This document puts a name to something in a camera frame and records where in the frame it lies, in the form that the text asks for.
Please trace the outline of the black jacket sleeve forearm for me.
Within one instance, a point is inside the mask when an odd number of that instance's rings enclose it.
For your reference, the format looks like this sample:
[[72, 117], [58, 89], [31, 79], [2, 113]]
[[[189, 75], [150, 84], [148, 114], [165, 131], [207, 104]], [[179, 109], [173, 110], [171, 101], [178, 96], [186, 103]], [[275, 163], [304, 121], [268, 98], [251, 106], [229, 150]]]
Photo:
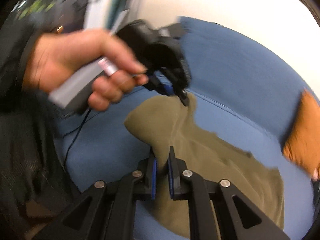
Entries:
[[23, 239], [31, 228], [26, 205], [34, 200], [58, 213], [79, 195], [54, 145], [46, 102], [23, 89], [28, 56], [43, 33], [21, 20], [1, 27], [1, 230]]

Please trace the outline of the person's left hand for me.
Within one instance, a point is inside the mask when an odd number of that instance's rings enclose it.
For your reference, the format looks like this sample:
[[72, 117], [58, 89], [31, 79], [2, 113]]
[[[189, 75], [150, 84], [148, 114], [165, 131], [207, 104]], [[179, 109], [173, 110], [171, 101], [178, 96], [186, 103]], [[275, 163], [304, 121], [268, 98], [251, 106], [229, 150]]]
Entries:
[[110, 77], [101, 76], [93, 82], [88, 98], [92, 109], [105, 111], [124, 94], [148, 82], [147, 68], [122, 40], [105, 30], [92, 29], [40, 35], [28, 57], [22, 87], [50, 93], [82, 66], [101, 56], [107, 57], [118, 70]]

